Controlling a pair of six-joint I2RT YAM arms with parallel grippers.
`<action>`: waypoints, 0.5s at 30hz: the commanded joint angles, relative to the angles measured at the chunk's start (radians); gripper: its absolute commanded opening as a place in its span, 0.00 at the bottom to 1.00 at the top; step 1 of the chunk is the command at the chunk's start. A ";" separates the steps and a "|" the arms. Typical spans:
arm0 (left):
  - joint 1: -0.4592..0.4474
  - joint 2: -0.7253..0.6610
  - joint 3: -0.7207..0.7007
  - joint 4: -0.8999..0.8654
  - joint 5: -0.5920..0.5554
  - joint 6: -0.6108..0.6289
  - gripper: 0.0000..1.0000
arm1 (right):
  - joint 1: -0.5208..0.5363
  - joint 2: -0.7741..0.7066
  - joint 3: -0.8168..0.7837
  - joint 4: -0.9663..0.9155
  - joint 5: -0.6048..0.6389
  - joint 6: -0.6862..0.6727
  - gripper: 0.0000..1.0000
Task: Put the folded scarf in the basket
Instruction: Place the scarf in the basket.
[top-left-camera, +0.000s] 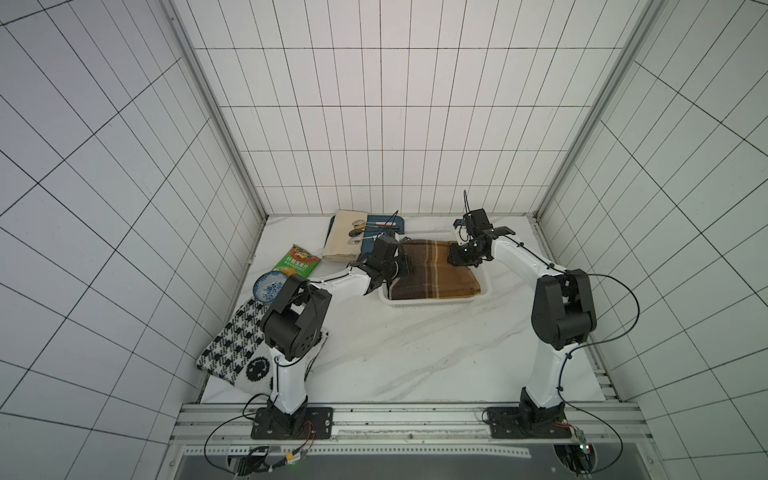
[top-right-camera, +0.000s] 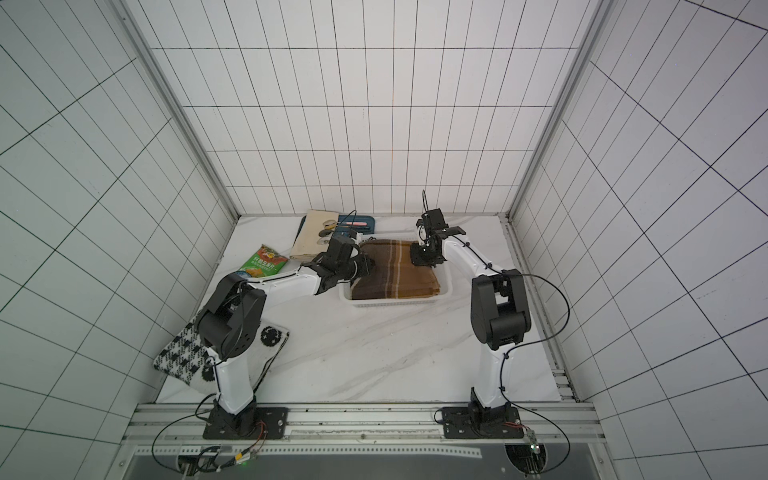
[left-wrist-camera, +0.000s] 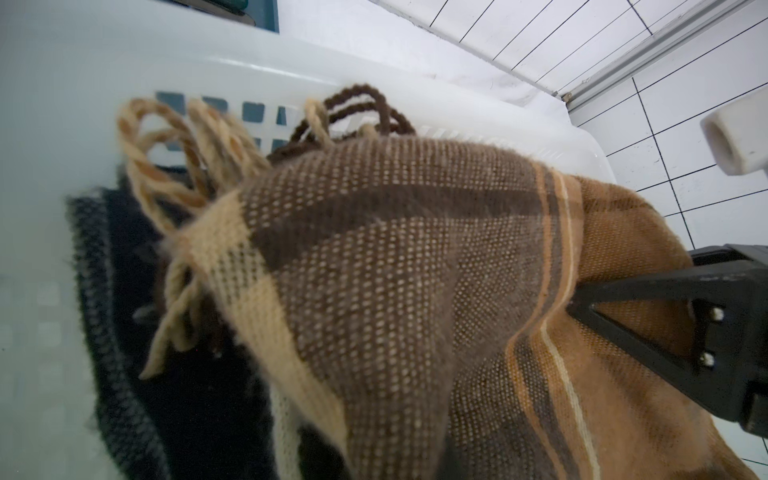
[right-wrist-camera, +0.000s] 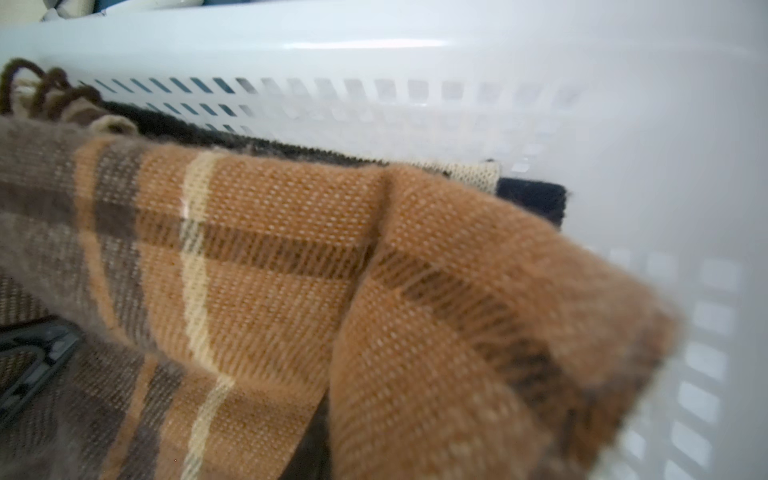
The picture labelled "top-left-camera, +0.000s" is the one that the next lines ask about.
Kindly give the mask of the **brown striped fringed scarf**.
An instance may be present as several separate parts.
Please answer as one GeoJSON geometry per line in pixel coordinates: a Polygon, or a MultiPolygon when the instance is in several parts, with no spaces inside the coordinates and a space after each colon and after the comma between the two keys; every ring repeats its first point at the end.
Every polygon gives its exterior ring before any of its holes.
{"type": "Polygon", "coordinates": [[[412,262],[413,272],[407,278],[394,281],[389,288],[389,300],[452,300],[482,293],[481,285],[469,267],[457,267],[448,262],[450,242],[412,239],[404,240],[401,245],[412,262]]]}

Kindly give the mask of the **white plastic perforated basket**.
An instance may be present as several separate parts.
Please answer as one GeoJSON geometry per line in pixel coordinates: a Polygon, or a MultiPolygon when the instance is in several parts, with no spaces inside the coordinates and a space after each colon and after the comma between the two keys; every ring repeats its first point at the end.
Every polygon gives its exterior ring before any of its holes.
{"type": "Polygon", "coordinates": [[[453,241],[406,239],[401,241],[411,273],[384,284],[379,298],[393,307],[447,305],[486,298],[492,293],[484,267],[454,266],[449,263],[453,241]]]}

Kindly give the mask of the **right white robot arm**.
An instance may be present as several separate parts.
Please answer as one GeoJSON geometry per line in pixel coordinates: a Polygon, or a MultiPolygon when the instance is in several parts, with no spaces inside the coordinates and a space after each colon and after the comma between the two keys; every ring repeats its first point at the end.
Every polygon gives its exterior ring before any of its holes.
{"type": "Polygon", "coordinates": [[[596,329],[589,275],[555,264],[495,227],[484,209],[467,211],[453,223],[458,241],[449,247],[454,266],[478,267],[498,261],[525,280],[534,292],[531,326],[538,338],[533,369],[513,407],[489,407],[483,414],[496,439],[567,439],[564,368],[596,329]]]}

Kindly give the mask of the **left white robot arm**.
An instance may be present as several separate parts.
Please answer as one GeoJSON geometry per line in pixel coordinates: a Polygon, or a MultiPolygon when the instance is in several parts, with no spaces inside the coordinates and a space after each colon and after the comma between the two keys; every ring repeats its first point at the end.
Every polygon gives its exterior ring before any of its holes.
{"type": "Polygon", "coordinates": [[[350,298],[368,295],[411,273],[401,242],[380,236],[371,252],[361,254],[346,271],[317,279],[294,274],[285,281],[260,321],[270,348],[272,392],[253,417],[255,440],[327,438],[328,429],[311,422],[332,420],[329,407],[308,404],[305,380],[308,355],[320,339],[329,310],[350,298]]]}

